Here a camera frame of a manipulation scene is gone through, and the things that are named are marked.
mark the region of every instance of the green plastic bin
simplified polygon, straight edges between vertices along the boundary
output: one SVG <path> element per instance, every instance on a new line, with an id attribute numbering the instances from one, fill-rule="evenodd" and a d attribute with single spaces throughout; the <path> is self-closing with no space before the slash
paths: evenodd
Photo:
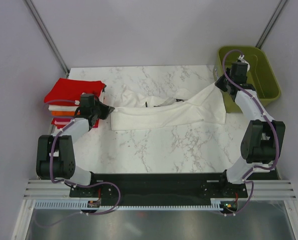
<path id="1" fill-rule="evenodd" d="M 222 60 L 224 55 L 232 50 L 239 49 L 244 54 L 244 59 L 249 62 L 250 70 L 247 73 L 247 83 L 255 87 L 258 98 L 265 107 L 269 103 L 280 97 L 280 88 L 274 77 L 269 61 L 260 49 L 253 46 L 223 46 L 217 52 L 216 62 L 213 68 L 213 77 L 217 81 L 222 75 Z M 235 62 L 240 53 L 231 53 L 226 61 L 225 67 L 230 68 L 231 63 Z M 222 92 L 223 102 L 227 113 L 240 113 L 241 109 L 234 103 L 230 95 Z"/>

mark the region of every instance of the white wall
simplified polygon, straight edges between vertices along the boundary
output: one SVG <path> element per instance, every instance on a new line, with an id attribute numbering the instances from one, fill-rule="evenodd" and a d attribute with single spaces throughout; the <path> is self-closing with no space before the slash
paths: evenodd
<path id="1" fill-rule="evenodd" d="M 278 169 L 292 181 L 298 198 L 298 0 L 289 1 L 263 50 L 281 88 L 269 111 L 286 125 Z"/>
<path id="2" fill-rule="evenodd" d="M 38 137 L 50 118 L 44 95 L 62 77 L 59 64 L 22 0 L 0 1 L 0 240 L 11 238 Z"/>
<path id="3" fill-rule="evenodd" d="M 256 45 L 279 0 L 33 0 L 69 68 L 214 64 Z"/>

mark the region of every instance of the red towel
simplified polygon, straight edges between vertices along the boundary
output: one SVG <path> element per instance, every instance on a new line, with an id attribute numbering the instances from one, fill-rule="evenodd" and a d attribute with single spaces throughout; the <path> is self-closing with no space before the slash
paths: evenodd
<path id="1" fill-rule="evenodd" d="M 52 90 L 44 98 L 44 102 L 51 100 L 80 100 L 81 94 L 94 94 L 100 96 L 105 84 L 101 81 L 80 81 L 60 78 Z M 53 102 L 52 105 L 75 106 L 70 102 Z"/>
<path id="2" fill-rule="evenodd" d="M 66 126 L 66 125 L 61 125 L 61 124 L 55 124 L 55 118 L 52 120 L 51 124 L 54 125 L 54 126 L 56 126 L 57 129 L 62 129 L 62 128 L 64 128 Z M 99 119 L 95 122 L 93 128 L 94 129 L 97 129 L 98 127 L 99 127 Z"/>

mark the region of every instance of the white marble surface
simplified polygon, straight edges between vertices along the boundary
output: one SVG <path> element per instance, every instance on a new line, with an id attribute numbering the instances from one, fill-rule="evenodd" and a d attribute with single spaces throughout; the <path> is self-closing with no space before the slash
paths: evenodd
<path id="1" fill-rule="evenodd" d="M 172 97 L 177 89 L 197 93 L 213 82 L 213 66 L 139 66 L 73 68 L 70 79 L 107 85 L 105 104 L 112 105 L 123 84 L 149 96 Z M 152 130 L 111 131 L 100 121 L 74 143 L 76 163 L 95 173 L 222 172 L 240 155 L 247 120 L 226 116 L 225 125 L 197 122 Z"/>

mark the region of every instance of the glass panel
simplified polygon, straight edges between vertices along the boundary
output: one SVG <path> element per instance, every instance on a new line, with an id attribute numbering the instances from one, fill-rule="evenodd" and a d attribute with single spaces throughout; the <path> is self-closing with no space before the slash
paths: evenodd
<path id="1" fill-rule="evenodd" d="M 47 225 L 74 212 L 35 210 L 35 218 Z M 118 210 L 100 216 L 77 214 L 49 228 L 31 223 L 29 233 L 32 235 L 28 240 L 295 239 L 282 202 L 251 202 L 237 216 L 227 217 L 208 211 Z"/>

